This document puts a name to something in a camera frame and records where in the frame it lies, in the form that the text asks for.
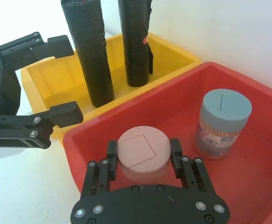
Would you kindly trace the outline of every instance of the black tape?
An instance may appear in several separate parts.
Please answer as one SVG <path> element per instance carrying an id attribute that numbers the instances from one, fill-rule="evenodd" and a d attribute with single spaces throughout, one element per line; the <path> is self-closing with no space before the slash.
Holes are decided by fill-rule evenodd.
<path id="1" fill-rule="evenodd" d="M 100 0 L 61 0 L 94 106 L 114 100 Z"/>
<path id="2" fill-rule="evenodd" d="M 152 0 L 118 0 L 124 43 L 127 83 L 143 86 L 153 72 L 153 54 L 147 42 Z"/>

